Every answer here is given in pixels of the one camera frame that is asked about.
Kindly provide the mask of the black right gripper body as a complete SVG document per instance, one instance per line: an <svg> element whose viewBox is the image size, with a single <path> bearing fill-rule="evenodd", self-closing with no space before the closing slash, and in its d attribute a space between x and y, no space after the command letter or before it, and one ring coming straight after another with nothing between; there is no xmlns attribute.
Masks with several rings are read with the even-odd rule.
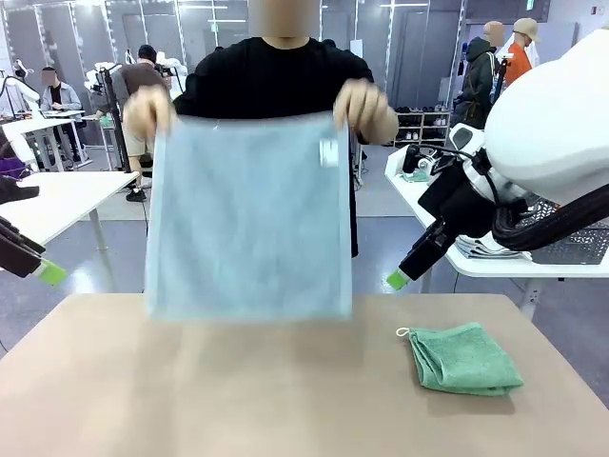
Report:
<svg viewBox="0 0 609 457"><path fill-rule="evenodd" d="M456 238L481 238L491 229L496 206L474 189L462 165L442 171L419 198L418 204Z"/></svg>

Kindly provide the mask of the person's left hand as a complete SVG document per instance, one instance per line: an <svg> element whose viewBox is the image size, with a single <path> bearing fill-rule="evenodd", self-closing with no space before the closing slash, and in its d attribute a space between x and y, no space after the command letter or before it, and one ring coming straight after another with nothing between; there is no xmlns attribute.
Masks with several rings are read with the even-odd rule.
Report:
<svg viewBox="0 0 609 457"><path fill-rule="evenodd" d="M333 107L337 129L349 126L367 144L384 145L399 130L398 115L384 92L366 79L349 79L342 86Z"/></svg>

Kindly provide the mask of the person's right hand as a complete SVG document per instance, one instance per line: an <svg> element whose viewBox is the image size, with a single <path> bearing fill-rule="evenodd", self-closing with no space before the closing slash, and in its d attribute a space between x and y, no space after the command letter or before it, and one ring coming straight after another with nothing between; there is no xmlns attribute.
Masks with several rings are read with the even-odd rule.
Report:
<svg viewBox="0 0 609 457"><path fill-rule="evenodd" d="M151 139L158 131L169 133L175 116L175 109L165 89L161 86L142 86L125 103L123 123L138 139Z"/></svg>

